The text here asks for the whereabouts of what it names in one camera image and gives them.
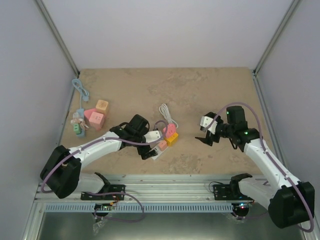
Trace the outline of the white power strip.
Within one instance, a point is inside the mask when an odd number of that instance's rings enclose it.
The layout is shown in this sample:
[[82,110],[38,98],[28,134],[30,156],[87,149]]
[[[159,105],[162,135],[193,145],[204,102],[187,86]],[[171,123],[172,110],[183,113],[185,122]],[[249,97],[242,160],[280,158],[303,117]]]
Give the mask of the white power strip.
[[156,160],[157,158],[160,157],[164,153],[166,149],[161,150],[159,146],[155,146],[154,148],[151,149],[151,151],[148,152],[148,155],[151,159]]

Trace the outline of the yellow cube socket adapter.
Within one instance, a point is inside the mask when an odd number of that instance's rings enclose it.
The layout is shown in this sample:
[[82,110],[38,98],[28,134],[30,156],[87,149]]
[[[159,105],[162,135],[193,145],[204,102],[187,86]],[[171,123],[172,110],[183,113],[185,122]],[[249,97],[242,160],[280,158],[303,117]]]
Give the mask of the yellow cube socket adapter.
[[175,132],[170,137],[165,137],[164,140],[166,141],[168,147],[172,147],[177,142],[178,138],[179,134]]

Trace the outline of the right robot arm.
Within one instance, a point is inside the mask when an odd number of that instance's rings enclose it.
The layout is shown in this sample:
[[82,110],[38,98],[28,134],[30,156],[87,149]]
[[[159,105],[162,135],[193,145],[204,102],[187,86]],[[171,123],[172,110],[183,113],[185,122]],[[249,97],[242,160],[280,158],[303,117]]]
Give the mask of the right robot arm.
[[254,179],[249,173],[231,177],[228,184],[215,184],[211,189],[217,201],[253,200],[263,206],[272,222],[280,229],[309,222],[311,233],[315,228],[315,189],[310,182],[295,177],[267,146],[262,128],[249,128],[243,107],[235,102],[223,107],[227,122],[220,113],[209,112],[201,117],[200,130],[206,133],[199,140],[212,146],[221,138],[228,139],[234,150],[240,150],[260,169],[266,183]]

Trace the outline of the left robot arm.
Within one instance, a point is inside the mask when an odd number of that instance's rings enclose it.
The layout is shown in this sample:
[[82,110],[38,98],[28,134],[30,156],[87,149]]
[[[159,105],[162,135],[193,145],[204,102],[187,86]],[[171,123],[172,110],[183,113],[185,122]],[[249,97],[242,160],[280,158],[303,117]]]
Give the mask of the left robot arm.
[[110,182],[99,172],[85,174],[82,170],[94,161],[126,147],[134,147],[146,160],[156,155],[151,146],[163,140],[164,135],[149,122],[136,114],[130,122],[123,122],[109,129],[101,137],[86,144],[66,148],[57,146],[40,173],[41,191],[54,193],[64,199],[73,193],[85,193],[99,200],[108,197]]

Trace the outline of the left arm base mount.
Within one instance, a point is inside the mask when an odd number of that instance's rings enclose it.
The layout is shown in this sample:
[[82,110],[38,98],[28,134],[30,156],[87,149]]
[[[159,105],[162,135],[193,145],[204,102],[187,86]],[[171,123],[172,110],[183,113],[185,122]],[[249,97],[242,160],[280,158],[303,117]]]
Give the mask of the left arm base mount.
[[122,201],[125,190],[125,184],[110,184],[104,186],[98,193],[82,192],[80,199],[82,201]]

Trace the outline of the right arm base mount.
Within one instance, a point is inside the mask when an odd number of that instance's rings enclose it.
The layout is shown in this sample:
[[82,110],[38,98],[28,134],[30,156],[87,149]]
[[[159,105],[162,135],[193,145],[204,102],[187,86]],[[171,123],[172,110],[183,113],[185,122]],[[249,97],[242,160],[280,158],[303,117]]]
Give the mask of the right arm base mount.
[[214,199],[216,201],[252,201],[253,199],[240,194],[235,195],[232,193],[229,184],[214,184],[212,187],[212,192],[214,195]]

